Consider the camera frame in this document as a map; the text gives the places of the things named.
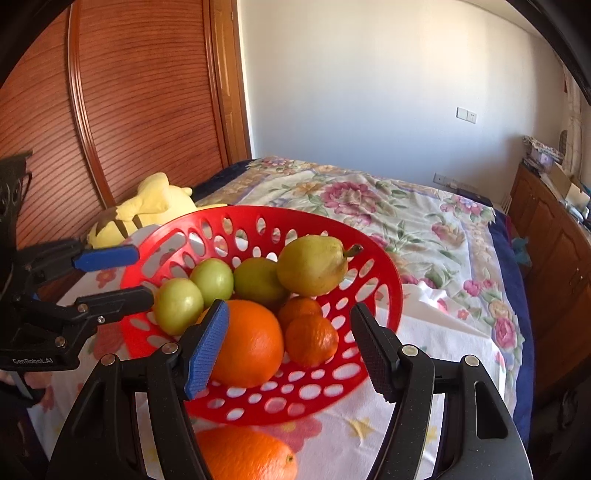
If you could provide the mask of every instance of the floral bedspread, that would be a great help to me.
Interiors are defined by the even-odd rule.
[[[492,237],[494,210],[455,194],[355,170],[269,157],[198,205],[271,205],[324,215],[361,230],[395,262],[403,283],[444,290],[453,314],[490,335],[506,368],[513,411],[523,336],[507,300]],[[442,309],[448,309],[441,301]]]

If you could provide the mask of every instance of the blue gripper pad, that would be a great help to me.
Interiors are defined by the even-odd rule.
[[[83,272],[95,272],[107,268],[126,267],[138,260],[139,251],[134,245],[121,245],[88,250],[74,260],[74,267]]]
[[[228,304],[225,301],[216,300],[201,324],[189,327],[190,329],[195,329],[197,335],[200,334],[197,345],[188,361],[184,392],[189,400],[194,399],[207,386],[213,364],[216,362],[229,325],[230,308]],[[190,335],[193,334],[189,330],[187,330],[185,335],[187,333]],[[184,344],[192,343],[191,340],[193,339],[186,339],[186,342],[183,342],[183,338],[181,338],[180,343],[182,347],[185,347]]]

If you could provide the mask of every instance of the orange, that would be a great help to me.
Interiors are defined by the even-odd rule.
[[[250,300],[227,300],[227,303],[230,326],[213,366],[212,380],[228,387],[257,387],[279,370],[284,351],[281,327],[275,315],[258,303]]]
[[[305,315],[293,320],[285,331],[285,349],[290,358],[305,368],[314,368],[336,353],[339,334],[322,315]]]
[[[293,319],[313,314],[322,315],[322,308],[317,301],[308,297],[293,297],[279,309],[277,319],[285,331]]]
[[[297,462],[283,442],[247,427],[221,427],[195,435],[213,480],[294,480]]]

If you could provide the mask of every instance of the stuffed toy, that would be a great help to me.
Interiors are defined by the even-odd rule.
[[[150,175],[140,182],[135,197],[99,215],[86,237],[87,243],[92,248],[114,247],[143,226],[163,225],[188,213],[222,206],[197,208],[191,200],[191,193],[190,188],[170,185],[162,172]]]

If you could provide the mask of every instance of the fruit basket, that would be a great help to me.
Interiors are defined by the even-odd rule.
[[[362,301],[396,332],[402,314],[400,277],[386,252],[364,233],[336,220],[276,207],[228,206],[190,213],[161,226],[138,247],[140,259],[126,268],[121,287],[145,285],[155,290],[168,279],[188,276],[196,264],[211,257],[232,268],[250,257],[277,260],[287,243],[308,234],[334,236],[346,249],[363,246],[350,259],[345,280],[316,298],[339,334],[334,357],[303,370],[286,354],[274,377],[255,388],[228,388],[210,381],[195,400],[186,402],[191,416],[265,425],[308,416],[340,400],[368,376],[351,332],[350,309]],[[121,327],[131,358],[150,355],[171,340],[151,312],[126,317]]]

